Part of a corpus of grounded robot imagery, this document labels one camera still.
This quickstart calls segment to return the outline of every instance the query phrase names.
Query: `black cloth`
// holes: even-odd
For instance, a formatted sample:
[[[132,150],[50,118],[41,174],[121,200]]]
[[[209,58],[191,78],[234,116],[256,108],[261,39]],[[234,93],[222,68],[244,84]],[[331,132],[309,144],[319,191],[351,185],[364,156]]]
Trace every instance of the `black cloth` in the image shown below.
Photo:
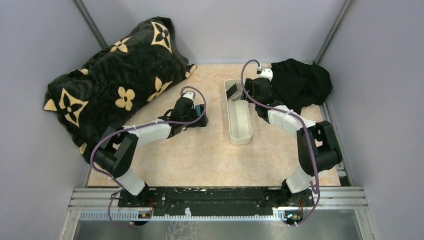
[[[288,59],[272,63],[272,71],[272,87],[283,103],[298,114],[303,107],[322,105],[333,90],[330,74],[321,66]]]
[[[44,110],[56,113],[87,162],[109,125],[125,124],[196,69],[179,53],[175,36],[169,18],[148,19],[48,85]]]

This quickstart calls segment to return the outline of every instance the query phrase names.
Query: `metal frame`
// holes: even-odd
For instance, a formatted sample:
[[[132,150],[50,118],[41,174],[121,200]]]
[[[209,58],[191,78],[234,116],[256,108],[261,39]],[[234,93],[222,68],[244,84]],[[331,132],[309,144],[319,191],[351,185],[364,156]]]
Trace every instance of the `metal frame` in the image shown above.
[[[107,43],[101,32],[97,28],[95,22],[89,14],[82,0],[72,0],[82,17],[98,41],[99,45],[104,49],[107,48]],[[334,25],[331,28],[321,50],[319,51],[314,65],[319,65],[327,52],[332,40],[340,28],[343,20],[346,17],[349,9],[355,0],[346,0],[340,14],[338,15]],[[337,125],[332,117],[331,108],[326,101],[321,106],[322,116],[325,120],[332,123],[334,126],[337,139],[340,143],[342,153],[344,148],[340,142]],[[117,188],[87,188],[90,177],[88,171],[85,181],[85,188],[77,188],[72,194],[72,199],[66,214],[60,239],[72,240],[75,237],[77,225],[79,221],[108,221],[108,207],[111,201],[111,195],[117,191]],[[347,179],[347,186],[342,187],[321,187],[321,201],[317,211],[342,211],[354,210],[356,214],[358,229],[364,240],[379,240],[378,231],[375,225],[374,218],[371,214],[367,198],[362,187],[353,186],[349,166],[345,157],[344,161],[337,166],[337,172],[340,181]],[[247,216],[247,217],[199,217],[192,216],[190,212],[186,212],[184,216],[153,216],[149,221],[281,221],[282,211],[298,210],[297,207],[279,207],[274,209],[274,214],[270,216]],[[111,215],[116,221],[140,221],[138,218],[140,213],[149,212],[149,208],[119,208],[118,201],[114,201],[111,207]]]

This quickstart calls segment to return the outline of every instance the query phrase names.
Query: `white wall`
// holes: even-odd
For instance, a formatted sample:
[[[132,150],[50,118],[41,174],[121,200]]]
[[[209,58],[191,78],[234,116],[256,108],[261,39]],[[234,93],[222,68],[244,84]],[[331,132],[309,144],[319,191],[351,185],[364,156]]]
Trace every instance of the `white wall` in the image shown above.
[[[140,22],[171,18],[191,62],[315,60],[345,0],[84,0],[106,42]]]
[[[100,50],[71,0],[0,1],[0,239],[58,239],[89,169],[47,85]]]
[[[322,66],[353,181],[383,240],[424,237],[424,1],[358,0]]]

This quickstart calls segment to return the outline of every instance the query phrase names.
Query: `black blanket with floral pattern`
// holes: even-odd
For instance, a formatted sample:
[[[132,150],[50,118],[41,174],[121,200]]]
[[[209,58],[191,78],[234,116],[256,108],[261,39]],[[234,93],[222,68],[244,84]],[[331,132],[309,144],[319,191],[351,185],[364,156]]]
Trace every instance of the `black blanket with floral pattern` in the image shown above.
[[[109,125],[123,125],[166,89],[187,79],[188,65],[175,45],[169,18],[155,17],[94,55],[81,70],[48,85],[44,110],[55,112],[85,160]]]

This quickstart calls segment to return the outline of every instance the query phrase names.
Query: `beige tabletop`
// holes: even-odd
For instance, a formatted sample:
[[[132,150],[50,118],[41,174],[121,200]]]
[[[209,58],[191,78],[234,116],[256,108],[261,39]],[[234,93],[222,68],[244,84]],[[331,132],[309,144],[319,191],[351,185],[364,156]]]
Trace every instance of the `beige tabletop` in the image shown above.
[[[262,187],[281,186],[300,165],[297,140],[257,116],[250,104],[253,138],[248,145],[231,145],[224,82],[239,79],[243,65],[200,65],[192,76],[141,109],[126,125],[149,123],[174,108],[181,88],[198,88],[207,101],[206,128],[190,128],[179,135],[139,146],[132,168],[156,187]],[[246,77],[257,78],[255,65]],[[196,104],[202,103],[197,95]],[[302,110],[303,117],[320,122],[320,107]],[[323,186],[340,186],[336,168],[319,174]],[[88,185],[115,186],[107,176],[92,171]]]

